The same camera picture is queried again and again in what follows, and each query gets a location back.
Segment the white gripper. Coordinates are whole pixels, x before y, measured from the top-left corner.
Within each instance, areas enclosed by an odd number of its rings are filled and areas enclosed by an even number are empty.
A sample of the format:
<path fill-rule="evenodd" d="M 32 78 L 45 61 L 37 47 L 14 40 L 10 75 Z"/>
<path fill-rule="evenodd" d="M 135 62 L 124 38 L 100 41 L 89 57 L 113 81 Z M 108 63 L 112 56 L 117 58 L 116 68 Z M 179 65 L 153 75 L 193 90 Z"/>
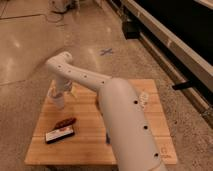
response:
<path fill-rule="evenodd" d="M 54 80 L 48 90 L 48 96 L 52 99 L 59 99 L 64 96 L 65 92 L 70 92 L 72 90 L 72 81 L 65 80 L 59 81 Z"/>

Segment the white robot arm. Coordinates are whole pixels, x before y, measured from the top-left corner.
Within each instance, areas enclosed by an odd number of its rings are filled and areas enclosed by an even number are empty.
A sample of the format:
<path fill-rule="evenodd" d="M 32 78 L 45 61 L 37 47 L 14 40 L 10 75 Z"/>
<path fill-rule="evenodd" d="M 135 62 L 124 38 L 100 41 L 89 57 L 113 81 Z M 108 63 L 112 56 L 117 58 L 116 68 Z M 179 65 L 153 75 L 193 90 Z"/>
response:
<path fill-rule="evenodd" d="M 61 52 L 46 66 L 58 77 L 97 93 L 119 171 L 168 171 L 134 86 L 123 78 L 75 67 L 72 60 L 69 52 Z"/>

